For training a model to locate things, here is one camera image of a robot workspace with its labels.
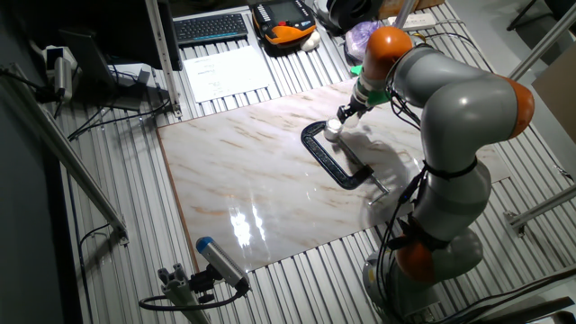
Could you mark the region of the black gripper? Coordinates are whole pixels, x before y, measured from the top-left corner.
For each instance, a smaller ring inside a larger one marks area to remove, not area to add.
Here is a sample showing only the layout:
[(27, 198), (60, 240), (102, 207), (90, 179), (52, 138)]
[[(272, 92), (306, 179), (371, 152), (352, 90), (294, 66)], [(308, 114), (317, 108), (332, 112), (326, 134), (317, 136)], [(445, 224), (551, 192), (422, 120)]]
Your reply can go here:
[(344, 124), (348, 116), (355, 114), (355, 118), (359, 121), (367, 110), (368, 106), (365, 104), (365, 102), (361, 102), (355, 97), (351, 96), (348, 105), (341, 105), (338, 107), (337, 118), (341, 124)]

